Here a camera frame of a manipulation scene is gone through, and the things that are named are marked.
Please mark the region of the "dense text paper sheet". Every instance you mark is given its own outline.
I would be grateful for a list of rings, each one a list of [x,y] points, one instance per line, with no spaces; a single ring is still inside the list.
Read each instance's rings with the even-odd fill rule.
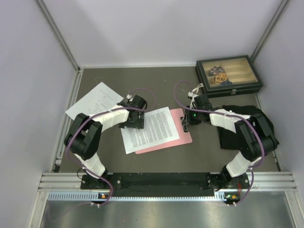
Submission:
[[[143,129],[122,128],[121,133],[126,154],[180,138],[168,107],[145,113]]]

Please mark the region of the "form paper sheet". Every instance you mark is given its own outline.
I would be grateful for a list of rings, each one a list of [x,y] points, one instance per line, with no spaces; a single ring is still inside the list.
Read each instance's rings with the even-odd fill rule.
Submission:
[[[122,96],[101,82],[67,109],[65,113],[74,120],[79,113],[97,114],[112,108],[122,100]]]

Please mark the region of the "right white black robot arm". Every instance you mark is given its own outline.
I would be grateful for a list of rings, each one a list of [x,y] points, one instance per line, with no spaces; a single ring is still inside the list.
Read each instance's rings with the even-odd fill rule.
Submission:
[[[248,169],[278,147],[273,124],[255,106],[213,107],[206,95],[188,93],[188,98],[190,105],[186,106],[181,120],[184,132],[191,125],[210,124],[218,129],[221,149],[238,151],[218,177],[209,179],[212,189],[233,188]]]

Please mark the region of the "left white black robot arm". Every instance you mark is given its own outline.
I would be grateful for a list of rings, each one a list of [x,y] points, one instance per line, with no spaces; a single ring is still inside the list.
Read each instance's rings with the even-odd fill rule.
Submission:
[[[120,128],[143,129],[147,107],[147,101],[142,97],[128,95],[126,101],[99,114],[79,113],[75,117],[64,145],[67,158],[80,164],[85,171],[81,178],[81,189],[102,189],[107,185],[107,169],[97,154],[102,132],[116,125]]]

